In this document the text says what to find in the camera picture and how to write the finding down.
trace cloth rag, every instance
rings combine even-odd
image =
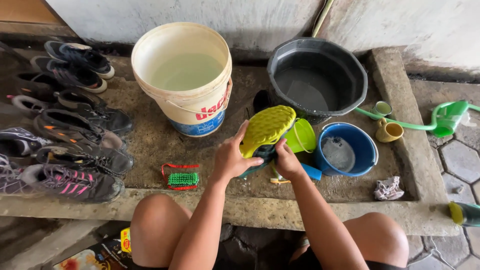
[[[377,181],[377,188],[373,192],[376,200],[380,201],[392,201],[403,196],[405,193],[398,187],[400,184],[400,177],[394,176],[387,180]]]

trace blue bucket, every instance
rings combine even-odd
[[[349,172],[332,166],[322,153],[321,141],[327,137],[340,137],[350,144],[355,153],[355,164]],[[363,130],[349,123],[331,123],[323,127],[315,149],[315,163],[325,175],[360,176],[377,164],[378,149],[372,138]]]

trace person's left hand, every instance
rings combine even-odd
[[[244,159],[240,153],[240,142],[245,136],[248,127],[248,120],[245,120],[240,126],[235,136],[226,139],[218,147],[215,154],[215,166],[209,182],[222,182],[225,187],[230,179],[244,173],[251,166],[261,165],[264,160],[262,158]]]

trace yellow mug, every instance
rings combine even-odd
[[[375,137],[382,143],[395,141],[403,135],[403,127],[397,123],[387,123],[385,118],[378,120],[377,133]]]

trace black shorts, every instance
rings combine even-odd
[[[370,270],[404,270],[406,268],[402,267],[397,267],[389,264],[384,264],[380,262],[374,262],[374,261],[365,261],[367,263],[367,266]],[[138,266],[135,263],[133,264],[132,267],[133,270],[168,270],[168,267],[162,267],[162,268],[155,268],[155,267],[143,267],[143,266]],[[235,266],[229,263],[228,261],[225,260],[219,260],[217,258],[217,261],[215,262],[215,265],[213,267],[213,270],[233,270],[235,269]],[[313,253],[313,250],[308,247],[307,251],[300,255],[300,257],[294,261],[292,261],[289,266],[289,270],[322,270],[322,266],[320,265],[320,262],[318,261],[317,257]]]

